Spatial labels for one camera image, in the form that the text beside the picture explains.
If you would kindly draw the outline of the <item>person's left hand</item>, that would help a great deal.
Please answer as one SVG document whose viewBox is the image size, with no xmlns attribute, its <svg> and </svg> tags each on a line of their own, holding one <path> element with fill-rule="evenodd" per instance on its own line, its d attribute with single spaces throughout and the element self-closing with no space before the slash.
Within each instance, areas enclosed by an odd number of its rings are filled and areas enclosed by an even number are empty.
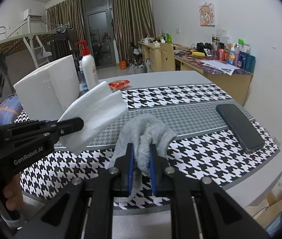
<svg viewBox="0 0 282 239">
<path fill-rule="evenodd" d="M 20 210 L 23 207 L 24 200 L 20 186 L 20 174 L 15 175 L 11 182 L 6 185 L 3 195 L 7 199 L 6 207 L 8 210 Z"/>
</svg>

